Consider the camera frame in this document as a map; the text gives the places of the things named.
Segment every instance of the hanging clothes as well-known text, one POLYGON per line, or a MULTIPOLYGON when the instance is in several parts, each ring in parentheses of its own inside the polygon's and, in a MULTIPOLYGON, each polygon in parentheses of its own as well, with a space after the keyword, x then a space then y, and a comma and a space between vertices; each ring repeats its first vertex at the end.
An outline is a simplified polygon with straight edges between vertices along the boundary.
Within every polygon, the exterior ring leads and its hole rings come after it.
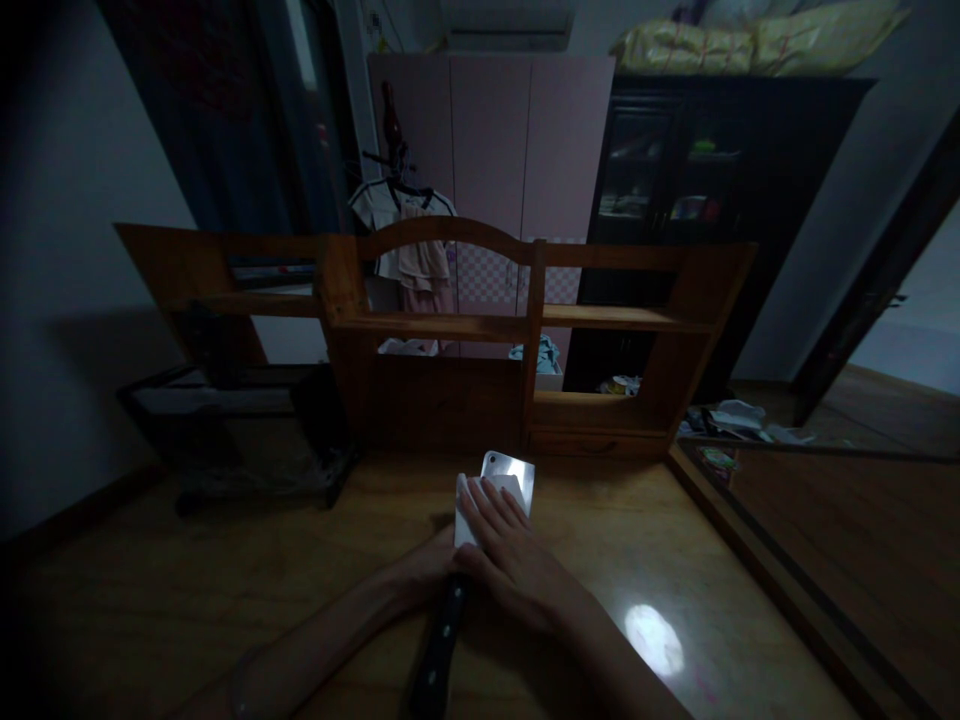
MULTIPOLYGON (((361 185, 350 198, 350 207, 370 232, 398 222, 403 207, 419 208, 425 211, 426 215, 457 216, 453 203, 432 188, 413 191, 412 188, 403 188, 390 179, 361 185)), ((399 253, 391 250, 381 255, 374 266, 374 272, 380 277, 400 280, 399 253)))
MULTIPOLYGON (((402 205, 400 218, 433 215, 416 205, 402 205)), ((450 263, 440 240, 404 245, 397 251, 397 270, 403 289, 403 309, 419 313, 454 313, 450 263)))

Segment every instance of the dark wooden cabinet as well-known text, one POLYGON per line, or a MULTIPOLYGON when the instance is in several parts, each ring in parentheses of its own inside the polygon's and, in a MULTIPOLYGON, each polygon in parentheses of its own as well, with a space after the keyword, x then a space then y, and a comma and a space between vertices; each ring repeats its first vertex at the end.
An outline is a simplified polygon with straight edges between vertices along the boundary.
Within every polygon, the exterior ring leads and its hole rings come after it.
MULTIPOLYGON (((588 243, 755 242, 757 258, 694 398, 726 385, 873 80, 614 79, 588 243)), ((672 279, 584 270, 582 305, 663 305, 672 279)), ((652 339, 574 330, 564 390, 642 375, 652 339)))

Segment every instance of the door frame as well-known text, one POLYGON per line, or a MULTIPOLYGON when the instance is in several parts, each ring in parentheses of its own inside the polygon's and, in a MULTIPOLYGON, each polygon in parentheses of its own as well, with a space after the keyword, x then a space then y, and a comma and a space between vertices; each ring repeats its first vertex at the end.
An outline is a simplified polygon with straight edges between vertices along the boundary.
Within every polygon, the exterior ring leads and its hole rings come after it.
POLYGON ((794 424, 802 427, 850 356, 899 292, 914 264, 960 198, 960 109, 790 385, 794 424))

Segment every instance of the pink wardrobe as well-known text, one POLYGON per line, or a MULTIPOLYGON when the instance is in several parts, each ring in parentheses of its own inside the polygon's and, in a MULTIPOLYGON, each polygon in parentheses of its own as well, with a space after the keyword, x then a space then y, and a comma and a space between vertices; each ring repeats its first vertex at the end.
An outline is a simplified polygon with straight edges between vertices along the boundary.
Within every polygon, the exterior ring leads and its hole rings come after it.
MULTIPOLYGON (((393 85, 413 182, 450 198, 461 217, 522 239, 584 243, 600 162, 613 58, 371 55, 378 128, 380 86, 393 85)), ((381 148, 386 147, 380 129, 381 148)), ((527 278, 514 263, 472 245, 451 267, 458 311, 526 312, 527 278)), ((547 271, 546 302, 576 303, 579 269, 547 271)), ((566 364, 569 328, 544 328, 566 364)), ((462 342, 463 357, 505 358, 510 346, 462 342)))

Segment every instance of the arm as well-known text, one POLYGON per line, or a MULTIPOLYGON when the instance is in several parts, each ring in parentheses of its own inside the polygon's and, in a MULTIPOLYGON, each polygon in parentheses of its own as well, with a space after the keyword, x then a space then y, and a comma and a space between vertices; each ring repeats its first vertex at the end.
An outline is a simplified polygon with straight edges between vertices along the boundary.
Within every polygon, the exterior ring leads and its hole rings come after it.
POLYGON ((230 720, 234 706, 242 719, 289 717, 378 630, 438 590, 452 568, 451 526, 201 690, 172 717, 230 720))
POLYGON ((615 717, 689 718, 597 599, 540 545, 513 496, 487 480, 481 483, 483 490, 475 480, 461 489, 460 511, 485 552, 464 545, 457 563, 487 585, 508 612, 556 635, 615 717))

